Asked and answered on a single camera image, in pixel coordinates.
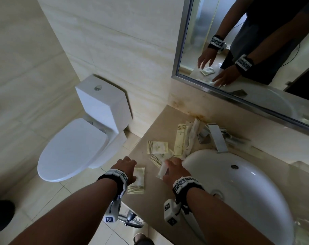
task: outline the wristband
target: wristband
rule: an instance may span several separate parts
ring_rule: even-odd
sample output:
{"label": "wristband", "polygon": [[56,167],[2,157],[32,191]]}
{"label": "wristband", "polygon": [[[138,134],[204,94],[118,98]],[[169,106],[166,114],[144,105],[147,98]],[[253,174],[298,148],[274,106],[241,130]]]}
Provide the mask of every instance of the wristband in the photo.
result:
{"label": "wristband", "polygon": [[186,195],[188,191],[193,187],[204,190],[201,183],[198,180],[190,176],[181,177],[177,181],[175,181],[173,184],[173,192],[176,196],[176,204],[179,204],[179,203],[182,204],[181,208],[184,210],[185,214],[192,212],[186,201]]}
{"label": "wristband", "polygon": [[117,183],[117,193],[113,199],[114,201],[119,200],[123,197],[124,193],[127,190],[127,182],[128,182],[128,177],[123,171],[118,169],[110,169],[106,173],[101,175],[97,179],[97,181],[101,179],[112,179]]}
{"label": "wristband", "polygon": [[226,48],[226,43],[221,39],[219,35],[215,35],[214,37],[212,37],[208,48],[212,48],[218,51],[224,50]]}
{"label": "wristband", "polygon": [[254,66],[254,62],[252,59],[247,58],[247,56],[244,54],[238,60],[236,60],[235,65],[241,75],[243,75],[252,66]]}

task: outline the tiled floor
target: tiled floor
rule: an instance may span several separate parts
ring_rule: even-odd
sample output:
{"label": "tiled floor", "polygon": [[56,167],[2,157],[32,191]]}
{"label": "tiled floor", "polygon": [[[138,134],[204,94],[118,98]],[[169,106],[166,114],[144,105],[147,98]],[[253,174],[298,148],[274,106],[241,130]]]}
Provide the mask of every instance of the tiled floor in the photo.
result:
{"label": "tiled floor", "polygon": [[[126,132],[127,141],[120,151],[105,165],[98,169],[86,169],[82,173],[62,182],[51,183],[43,181],[36,171],[32,171],[18,185],[16,185],[5,198],[16,204],[16,214],[11,223],[0,232],[0,245],[6,245],[12,241],[26,227],[42,217],[54,206],[69,195],[94,182],[106,170],[108,170],[120,158],[127,156],[139,141],[139,137]],[[121,213],[126,214],[128,209],[122,206]],[[132,242],[132,228],[125,227],[123,223],[116,222],[105,224],[101,222],[98,230],[92,238],[90,245],[127,245]],[[154,229],[149,230],[150,237],[155,244],[171,244]]]}

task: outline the toilet lid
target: toilet lid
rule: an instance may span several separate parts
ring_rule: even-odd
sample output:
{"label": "toilet lid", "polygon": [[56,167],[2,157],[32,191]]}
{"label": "toilet lid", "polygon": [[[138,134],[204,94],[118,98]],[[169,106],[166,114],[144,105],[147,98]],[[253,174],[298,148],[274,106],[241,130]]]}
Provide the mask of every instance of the toilet lid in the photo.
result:
{"label": "toilet lid", "polygon": [[46,181],[66,180],[86,169],[108,144],[108,136],[84,119],[75,119],[44,148],[37,165]]}

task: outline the person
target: person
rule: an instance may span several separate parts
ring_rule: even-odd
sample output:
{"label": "person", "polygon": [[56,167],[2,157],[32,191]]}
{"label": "person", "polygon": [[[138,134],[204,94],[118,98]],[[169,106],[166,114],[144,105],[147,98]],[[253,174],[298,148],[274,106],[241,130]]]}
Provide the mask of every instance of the person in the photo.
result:
{"label": "person", "polygon": [[[191,176],[178,158],[166,160],[166,164],[169,173],[163,177],[163,181],[170,188],[181,177]],[[136,180],[133,176],[135,166],[136,161],[126,156],[123,160],[118,160],[112,169],[124,172],[128,177],[128,184],[131,184]],[[119,194],[118,188],[115,180],[100,177],[98,181],[64,199],[26,228],[10,245],[87,245],[95,234],[107,207],[114,196]],[[203,189],[190,188],[186,198],[208,243],[273,244],[231,207]],[[152,240],[142,234],[134,237],[134,242],[138,245],[154,245]]]}
{"label": "person", "polygon": [[[236,0],[214,38],[223,41],[245,13],[247,18],[222,63],[224,70],[213,79],[215,86],[231,84],[241,75],[268,85],[309,33],[309,0]],[[198,68],[207,62],[211,66],[218,49],[210,42],[198,58]]]}

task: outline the sink drain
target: sink drain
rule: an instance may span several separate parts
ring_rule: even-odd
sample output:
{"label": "sink drain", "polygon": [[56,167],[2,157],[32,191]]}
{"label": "sink drain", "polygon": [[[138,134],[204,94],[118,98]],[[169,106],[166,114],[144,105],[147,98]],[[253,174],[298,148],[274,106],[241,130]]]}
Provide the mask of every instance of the sink drain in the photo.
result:
{"label": "sink drain", "polygon": [[224,198],[224,195],[222,194],[221,191],[215,189],[215,190],[212,190],[211,193],[210,193],[212,196],[214,196],[215,198],[218,198],[220,199],[221,201],[224,201],[225,198]]}

